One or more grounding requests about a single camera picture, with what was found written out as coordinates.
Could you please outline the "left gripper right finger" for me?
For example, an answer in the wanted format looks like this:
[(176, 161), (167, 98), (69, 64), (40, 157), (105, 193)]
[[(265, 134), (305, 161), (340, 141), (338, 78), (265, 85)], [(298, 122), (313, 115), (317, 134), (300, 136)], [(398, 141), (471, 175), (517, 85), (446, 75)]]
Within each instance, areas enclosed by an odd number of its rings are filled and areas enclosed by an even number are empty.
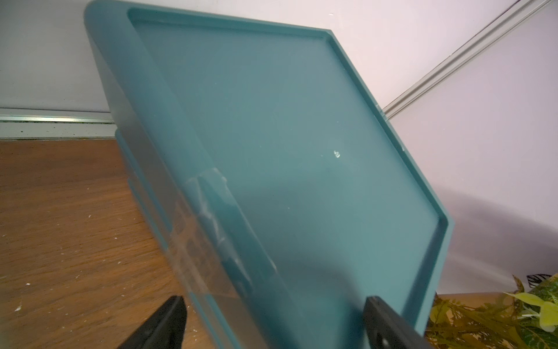
[(379, 296), (366, 298), (363, 322), (372, 348), (432, 348), (428, 341)]

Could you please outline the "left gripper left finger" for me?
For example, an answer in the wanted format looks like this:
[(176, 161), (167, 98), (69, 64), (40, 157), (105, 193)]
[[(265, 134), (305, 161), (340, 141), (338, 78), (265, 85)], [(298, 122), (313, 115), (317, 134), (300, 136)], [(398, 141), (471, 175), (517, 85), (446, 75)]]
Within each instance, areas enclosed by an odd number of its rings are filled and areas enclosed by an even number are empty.
[(182, 296), (171, 296), (143, 322), (118, 349), (181, 349), (187, 324), (187, 307)]

